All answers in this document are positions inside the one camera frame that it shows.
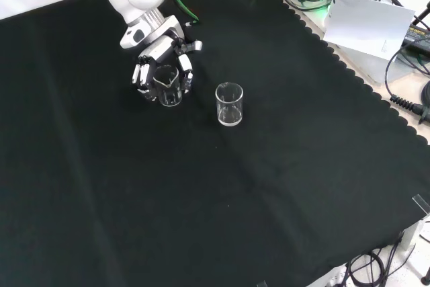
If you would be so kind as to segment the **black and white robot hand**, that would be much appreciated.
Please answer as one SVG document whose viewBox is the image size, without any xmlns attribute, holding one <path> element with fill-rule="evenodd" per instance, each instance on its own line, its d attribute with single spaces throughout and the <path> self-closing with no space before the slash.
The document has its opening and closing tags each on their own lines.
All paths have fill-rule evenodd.
<svg viewBox="0 0 430 287">
<path fill-rule="evenodd" d="M 120 45 L 124 49 L 143 46 L 131 84 L 146 100 L 158 100 L 162 106 L 173 107 L 190 92 L 194 74 L 188 54 L 200 51 L 203 43 L 186 41 L 174 15 L 142 18 L 126 30 Z"/>
</svg>

